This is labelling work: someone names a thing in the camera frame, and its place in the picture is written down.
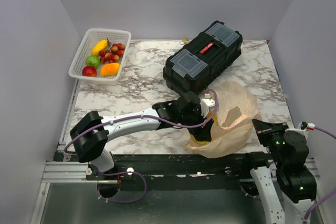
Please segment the green fake apple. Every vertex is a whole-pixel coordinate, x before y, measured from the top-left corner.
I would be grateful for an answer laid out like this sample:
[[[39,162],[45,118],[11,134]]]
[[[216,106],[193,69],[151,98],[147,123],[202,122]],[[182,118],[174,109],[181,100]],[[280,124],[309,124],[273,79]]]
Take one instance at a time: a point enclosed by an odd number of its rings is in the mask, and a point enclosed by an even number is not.
[[[100,58],[96,55],[91,55],[86,58],[86,66],[91,66],[94,68],[98,68],[100,66]]]

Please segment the translucent orange plastic bag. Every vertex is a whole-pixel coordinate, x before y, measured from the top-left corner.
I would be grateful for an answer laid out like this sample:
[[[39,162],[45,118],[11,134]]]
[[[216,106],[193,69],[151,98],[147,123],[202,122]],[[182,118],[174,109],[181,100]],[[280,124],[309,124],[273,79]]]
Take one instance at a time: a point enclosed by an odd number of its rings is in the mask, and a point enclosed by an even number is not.
[[[235,81],[223,83],[215,90],[219,108],[211,128],[212,140],[207,145],[189,139],[186,147],[206,158],[219,158],[243,148],[252,131],[252,119],[261,120],[257,98]]]

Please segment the yellow fake lemon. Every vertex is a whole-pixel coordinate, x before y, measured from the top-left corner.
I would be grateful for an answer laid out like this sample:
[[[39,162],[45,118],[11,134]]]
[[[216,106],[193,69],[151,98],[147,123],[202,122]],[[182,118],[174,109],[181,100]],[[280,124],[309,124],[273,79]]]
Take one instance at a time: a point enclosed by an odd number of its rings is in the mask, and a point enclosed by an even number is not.
[[[195,144],[198,144],[198,145],[207,145],[207,144],[209,144],[209,141],[198,141],[198,140],[196,140],[196,138],[195,138],[193,135],[190,135],[190,139],[191,139]]]

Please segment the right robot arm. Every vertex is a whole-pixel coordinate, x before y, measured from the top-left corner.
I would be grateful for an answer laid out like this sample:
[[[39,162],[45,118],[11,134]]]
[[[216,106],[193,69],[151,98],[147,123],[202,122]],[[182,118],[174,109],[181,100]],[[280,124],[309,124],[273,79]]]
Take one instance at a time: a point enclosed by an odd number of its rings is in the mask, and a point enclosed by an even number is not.
[[[276,180],[283,196],[281,201],[272,181],[268,158],[263,153],[250,153],[241,171],[255,182],[266,223],[310,223],[317,183],[305,163],[309,154],[308,132],[314,130],[315,125],[302,122],[298,128],[290,128],[287,123],[257,119],[252,123],[260,144],[268,150],[276,167]]]

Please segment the orange yellow fake mango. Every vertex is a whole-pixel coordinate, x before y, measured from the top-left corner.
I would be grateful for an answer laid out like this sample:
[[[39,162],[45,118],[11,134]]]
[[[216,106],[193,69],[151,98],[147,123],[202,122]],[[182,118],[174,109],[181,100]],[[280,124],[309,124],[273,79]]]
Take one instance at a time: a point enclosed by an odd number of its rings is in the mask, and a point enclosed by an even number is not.
[[[117,62],[105,64],[100,68],[100,75],[105,76],[114,76],[117,75],[120,69],[120,64]]]

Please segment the red yellow fake fruits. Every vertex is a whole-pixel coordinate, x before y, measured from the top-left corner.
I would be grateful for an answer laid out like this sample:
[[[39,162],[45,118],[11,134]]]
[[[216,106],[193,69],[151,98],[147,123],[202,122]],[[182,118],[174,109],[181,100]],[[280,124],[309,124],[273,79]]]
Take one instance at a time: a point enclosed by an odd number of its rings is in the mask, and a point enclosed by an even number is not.
[[[101,63],[118,62],[124,55],[125,45],[122,43],[112,44],[108,41],[109,45],[105,51],[99,52]]]

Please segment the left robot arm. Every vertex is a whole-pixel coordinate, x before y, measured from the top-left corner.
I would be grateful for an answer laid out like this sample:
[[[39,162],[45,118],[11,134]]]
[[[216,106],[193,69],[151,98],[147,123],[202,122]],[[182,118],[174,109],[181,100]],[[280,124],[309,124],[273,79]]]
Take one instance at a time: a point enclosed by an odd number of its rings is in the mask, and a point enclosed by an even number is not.
[[[204,98],[189,91],[176,100],[158,102],[139,112],[118,116],[100,116],[98,111],[87,113],[70,130],[71,141],[64,148],[75,154],[80,163],[90,163],[104,179],[116,175],[113,155],[105,145],[116,138],[142,131],[157,131],[180,127],[188,129],[199,141],[211,139],[213,116],[219,107],[217,94],[210,90]]]

